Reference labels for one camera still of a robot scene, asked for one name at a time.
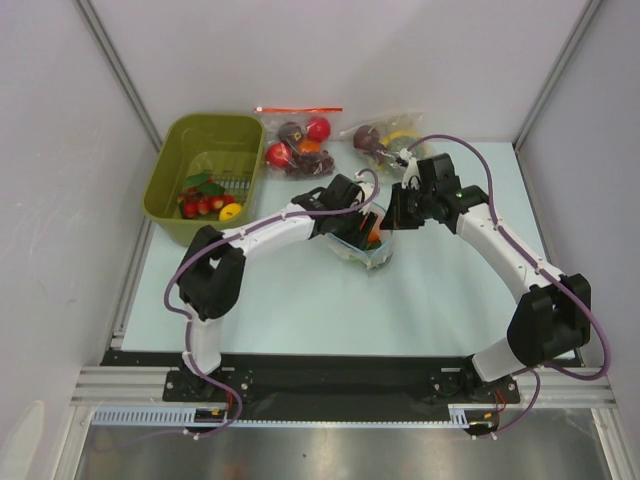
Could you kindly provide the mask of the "clear zip top bag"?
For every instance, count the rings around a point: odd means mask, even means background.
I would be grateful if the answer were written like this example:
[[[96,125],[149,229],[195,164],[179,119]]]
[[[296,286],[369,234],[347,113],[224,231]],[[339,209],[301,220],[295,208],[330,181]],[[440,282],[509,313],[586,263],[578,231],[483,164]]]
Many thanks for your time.
[[[375,222],[369,231],[364,244],[353,245],[333,234],[325,236],[328,247],[341,259],[358,261],[367,270],[386,265],[393,255],[394,238],[390,230],[382,230],[380,225],[386,215],[386,210],[372,203],[369,213],[375,216]]]

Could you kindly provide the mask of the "yellow fake lemon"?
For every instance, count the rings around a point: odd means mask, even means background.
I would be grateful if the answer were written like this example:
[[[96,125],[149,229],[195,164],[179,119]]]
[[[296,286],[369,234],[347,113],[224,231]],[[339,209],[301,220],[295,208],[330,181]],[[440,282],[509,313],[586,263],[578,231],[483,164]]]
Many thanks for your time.
[[[218,219],[226,222],[236,218],[243,211],[243,206],[239,203],[228,203],[222,207],[219,212]]]

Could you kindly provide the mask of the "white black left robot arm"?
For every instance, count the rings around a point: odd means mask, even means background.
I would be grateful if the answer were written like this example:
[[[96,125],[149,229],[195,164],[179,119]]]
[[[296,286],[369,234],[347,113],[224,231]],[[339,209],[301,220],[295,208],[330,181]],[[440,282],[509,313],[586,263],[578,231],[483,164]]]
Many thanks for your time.
[[[356,236],[372,227],[371,204],[380,192],[376,173],[365,168],[350,179],[336,175],[326,187],[299,194],[276,213],[247,225],[218,231],[200,228],[164,293],[167,310],[185,317],[185,388],[199,400],[220,388],[224,317],[241,293],[247,266],[318,235]]]

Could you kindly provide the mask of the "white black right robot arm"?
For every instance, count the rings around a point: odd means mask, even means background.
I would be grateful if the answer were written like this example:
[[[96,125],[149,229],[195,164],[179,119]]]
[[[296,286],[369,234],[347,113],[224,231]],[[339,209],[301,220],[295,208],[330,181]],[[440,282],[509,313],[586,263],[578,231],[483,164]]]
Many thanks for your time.
[[[469,399],[484,401],[497,380],[589,342],[591,288],[584,276],[565,275],[521,244],[481,187],[462,186],[448,154],[418,159],[403,150],[398,162],[404,174],[392,186],[382,229],[414,230],[428,220],[446,226],[482,256],[516,303],[504,338],[468,361],[461,388]]]

